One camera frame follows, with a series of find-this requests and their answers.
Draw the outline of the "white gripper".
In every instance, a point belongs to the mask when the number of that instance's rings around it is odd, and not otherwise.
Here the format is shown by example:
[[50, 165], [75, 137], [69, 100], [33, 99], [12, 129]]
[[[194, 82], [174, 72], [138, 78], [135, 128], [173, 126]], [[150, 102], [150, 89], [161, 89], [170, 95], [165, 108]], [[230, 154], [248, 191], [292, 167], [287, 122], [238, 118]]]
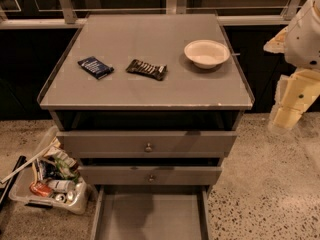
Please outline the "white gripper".
[[[287, 27], [280, 30], [264, 46], [269, 53], [283, 53]], [[320, 71], [297, 68], [290, 76], [281, 75], [277, 83], [276, 109], [272, 123], [283, 129], [292, 129], [309, 107], [320, 96]]]

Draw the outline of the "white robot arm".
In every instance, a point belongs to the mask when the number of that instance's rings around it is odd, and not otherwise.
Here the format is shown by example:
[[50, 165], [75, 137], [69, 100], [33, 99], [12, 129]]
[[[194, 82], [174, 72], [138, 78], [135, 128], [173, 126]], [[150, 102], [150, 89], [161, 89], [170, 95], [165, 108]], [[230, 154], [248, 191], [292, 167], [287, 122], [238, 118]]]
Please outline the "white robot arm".
[[296, 67], [290, 76], [280, 76], [269, 117], [269, 130], [284, 134], [320, 96], [320, 0], [307, 0], [263, 49], [283, 53]]

